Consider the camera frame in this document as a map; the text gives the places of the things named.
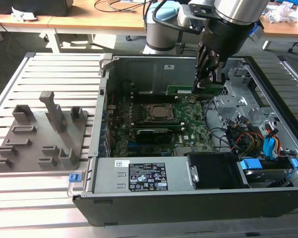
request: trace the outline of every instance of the blue latch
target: blue latch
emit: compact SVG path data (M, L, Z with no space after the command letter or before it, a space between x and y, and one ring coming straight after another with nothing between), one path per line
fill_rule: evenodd
M264 152L264 155L266 155L270 160L275 159L275 157L273 157L273 150L275 147L275 143L276 141L271 137L265 138L264 140L263 152Z
M80 174L70 174L69 182L81 182Z
M263 168L259 159L244 159L240 162L243 170L260 170Z
M293 165L294 169L298 168L298 160L297 159L291 159L290 162Z

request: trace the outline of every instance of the wooden desk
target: wooden desk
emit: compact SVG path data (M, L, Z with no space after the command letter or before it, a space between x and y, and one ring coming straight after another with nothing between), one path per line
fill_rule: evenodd
M267 39L263 50L267 50L272 41L298 42L297 22L270 23L264 16L261 16L264 26L264 37Z
M101 12L94 8L96 0L74 0L67 17L37 16L36 21L18 22L11 15L1 15L0 23L10 32L38 32L48 35L54 53L60 52L58 33L87 34L89 43L92 34L114 34L145 36L142 5L131 12ZM115 8L133 6L131 3L115 3ZM99 9L110 11L107 3L97 5Z
M72 29L91 29L97 31L122 31L123 35L145 35L142 9L143 6L137 7L137 12L101 12L94 8L95 0L75 0L73 7L67 17L52 17L49 27L56 28L61 33L62 28ZM131 3L115 3L113 7L122 9L133 6ZM111 10L107 3L102 2L97 8Z
M0 14L0 23L4 28L13 28L13 27L39 27L39 28L48 28L48 23L52 19L52 16L37 16L36 21L25 21L19 22L14 19L10 14Z

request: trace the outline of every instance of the green circuit board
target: green circuit board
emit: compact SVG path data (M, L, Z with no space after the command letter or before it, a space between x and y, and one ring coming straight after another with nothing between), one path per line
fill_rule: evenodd
M135 106L125 98L116 104L116 112L112 123L114 143L111 148L111 157L137 157L137 156L183 156L187 152L214 151L212 139L203 122L203 109L201 103L196 101L194 94L177 95L176 103L171 103L177 120L185 122L185 130L172 134L168 144L141 145L141 153L132 151L132 146L138 146L131 137L130 130L131 110Z

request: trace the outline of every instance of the white sticker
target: white sticker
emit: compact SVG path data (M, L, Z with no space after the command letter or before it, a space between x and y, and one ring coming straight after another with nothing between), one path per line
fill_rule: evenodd
M130 160L115 160L115 167L129 167Z
M177 93L178 94L190 94L190 93L192 93L192 91L191 90L178 90Z
M171 70L174 70L174 65L173 64L166 64L164 66L164 69L171 69Z

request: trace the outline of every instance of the robotic arm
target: robotic arm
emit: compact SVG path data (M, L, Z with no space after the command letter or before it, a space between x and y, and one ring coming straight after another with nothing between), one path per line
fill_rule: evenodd
M214 6L190 4L194 16L207 18L196 62L194 88L222 83L222 68L254 28L269 0L215 0Z
M147 44L171 44L172 40L165 40L169 39L171 33L163 37L167 28L176 32L177 38L185 35L191 35L192 39L199 37L197 72L194 80L194 89L198 90L209 83L223 83L222 68L227 59L240 50L256 22L259 22L269 0L195 0L195 3L191 1L185 10L185 14L190 15L190 28L187 25L183 27L157 19L157 12L166 2L167 0L163 0L152 14L153 21L161 30L151 33L148 27Z

